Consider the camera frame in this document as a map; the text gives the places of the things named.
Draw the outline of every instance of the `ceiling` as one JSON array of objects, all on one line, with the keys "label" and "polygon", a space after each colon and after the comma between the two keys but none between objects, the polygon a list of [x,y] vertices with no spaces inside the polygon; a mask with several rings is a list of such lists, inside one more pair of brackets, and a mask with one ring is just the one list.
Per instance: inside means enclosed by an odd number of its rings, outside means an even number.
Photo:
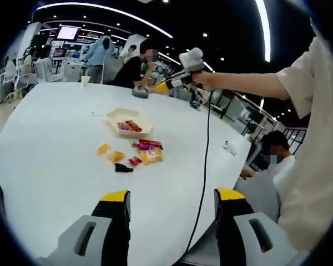
[{"label": "ceiling", "polygon": [[[179,54],[186,49],[199,47],[204,52],[204,60],[215,71],[230,73],[279,71],[291,65],[308,50],[314,36],[308,17],[286,0],[264,0],[271,35],[271,62],[268,63],[264,58],[263,29],[255,0],[212,0],[210,3],[200,2],[200,4],[196,2],[195,0],[169,0],[169,3],[153,0],[148,4],[137,0],[90,2],[135,15],[171,34],[173,38],[134,18],[96,7],[44,8],[33,13],[32,21],[53,22],[49,23],[53,28],[59,23],[76,25],[126,39],[130,35],[127,32],[144,36],[148,34],[154,39],[161,53],[169,54],[175,60],[178,60]],[[41,1],[39,6],[52,3],[56,2]],[[124,44],[121,39],[116,37],[112,39]],[[247,98],[260,104],[261,97],[247,95]],[[278,120],[286,126],[308,124],[308,117],[302,120],[297,118],[290,101],[265,99],[264,109],[274,117],[280,116]]]}]

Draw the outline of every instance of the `man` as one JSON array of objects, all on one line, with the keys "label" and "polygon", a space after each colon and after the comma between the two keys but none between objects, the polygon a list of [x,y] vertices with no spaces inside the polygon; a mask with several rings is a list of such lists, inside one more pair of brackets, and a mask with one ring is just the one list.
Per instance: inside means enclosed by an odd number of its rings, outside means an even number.
[{"label": "man", "polygon": [[[138,85],[145,85],[150,77],[154,62],[158,60],[158,51],[153,49],[153,44],[149,39],[141,42],[139,46],[140,55],[127,61],[111,82],[111,85],[134,88]],[[143,62],[148,62],[148,70],[143,78],[140,76],[140,68]]]},{"label": "man", "polygon": [[[273,178],[275,187],[283,181],[288,171],[294,165],[296,158],[289,151],[289,144],[286,136],[280,131],[273,131],[261,139],[261,148],[264,155],[269,157],[270,166],[268,174]],[[258,173],[251,169],[243,169],[240,176],[243,178],[255,177]]]},{"label": "man", "polygon": [[104,36],[91,45],[84,58],[84,61],[89,61],[88,75],[90,76],[90,83],[101,82],[105,58],[112,57],[114,51],[115,45],[108,36]]},{"label": "man", "polygon": [[308,52],[276,74],[193,75],[207,89],[291,99],[300,118],[311,113],[301,153],[279,190],[279,225],[297,250],[313,249],[333,219],[333,49],[329,45],[319,34]]},{"label": "man", "polygon": [[127,50],[123,50],[120,53],[120,61],[125,64],[131,57],[133,52],[137,49],[137,46],[132,44]]}]

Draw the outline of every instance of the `screen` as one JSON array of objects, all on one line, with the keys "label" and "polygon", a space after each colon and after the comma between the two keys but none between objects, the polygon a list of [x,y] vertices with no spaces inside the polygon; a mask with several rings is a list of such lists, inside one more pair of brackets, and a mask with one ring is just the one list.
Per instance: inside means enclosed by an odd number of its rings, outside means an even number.
[{"label": "screen", "polygon": [[63,48],[56,48],[54,50],[53,57],[64,57],[66,49]]},{"label": "screen", "polygon": [[61,27],[57,39],[74,40],[79,28]]}]

